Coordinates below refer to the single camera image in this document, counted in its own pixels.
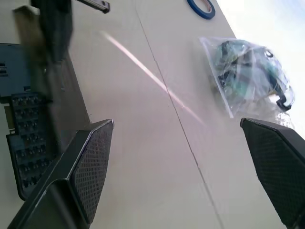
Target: blue object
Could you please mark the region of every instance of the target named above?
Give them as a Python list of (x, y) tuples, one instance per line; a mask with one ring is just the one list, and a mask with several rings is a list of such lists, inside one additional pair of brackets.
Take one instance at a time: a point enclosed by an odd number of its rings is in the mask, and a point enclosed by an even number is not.
[(200, 9), (196, 3), (194, 2), (194, 0), (187, 0), (187, 2), (189, 3), (190, 7), (195, 11), (195, 13), (197, 13), (200, 17), (210, 20), (215, 16), (215, 8), (213, 6), (213, 4), (209, 1), (209, 0), (204, 0), (206, 5), (210, 5), (207, 6), (209, 12), (206, 13), (204, 12), (202, 9)]

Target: tape roll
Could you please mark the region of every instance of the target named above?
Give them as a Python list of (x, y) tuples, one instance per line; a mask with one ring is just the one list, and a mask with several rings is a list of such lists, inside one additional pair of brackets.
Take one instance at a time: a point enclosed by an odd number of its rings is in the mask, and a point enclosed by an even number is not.
[(187, 0), (187, 2), (189, 3), (189, 5), (193, 9), (193, 11), (195, 11), (195, 13), (197, 13), (202, 18), (210, 20), (215, 16), (215, 8), (209, 0), (203, 0), (203, 2), (205, 3), (205, 5), (208, 9), (208, 12), (204, 12), (202, 9), (200, 9), (196, 5), (194, 0)]

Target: clear plastic bag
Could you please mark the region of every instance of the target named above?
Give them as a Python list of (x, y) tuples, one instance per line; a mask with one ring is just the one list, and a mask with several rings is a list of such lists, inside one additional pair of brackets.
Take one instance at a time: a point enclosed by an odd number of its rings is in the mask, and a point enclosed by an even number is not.
[(200, 41), (231, 118), (237, 112), (279, 114), (291, 108), (294, 92), (268, 48), (237, 39), (202, 37)]

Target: plastic bag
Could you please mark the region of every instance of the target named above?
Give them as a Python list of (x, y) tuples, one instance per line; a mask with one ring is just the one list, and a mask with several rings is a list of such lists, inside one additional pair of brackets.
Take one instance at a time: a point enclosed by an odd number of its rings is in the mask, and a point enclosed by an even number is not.
[(280, 62), (266, 47), (247, 41), (200, 38), (218, 90), (231, 118), (289, 110), (294, 92)]

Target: blue tape roll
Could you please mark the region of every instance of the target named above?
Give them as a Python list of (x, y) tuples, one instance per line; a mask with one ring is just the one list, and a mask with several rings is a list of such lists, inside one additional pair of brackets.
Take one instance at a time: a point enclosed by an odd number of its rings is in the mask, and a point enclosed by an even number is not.
[(209, 1), (209, 0), (205, 0), (206, 2), (208, 2), (211, 6), (211, 10), (209, 13), (204, 12), (202, 9), (200, 9), (196, 3), (194, 2), (194, 0), (187, 0), (187, 2), (189, 3), (190, 7), (195, 11), (195, 13), (197, 13), (200, 17), (210, 20), (215, 16), (215, 8), (213, 6), (213, 4)]

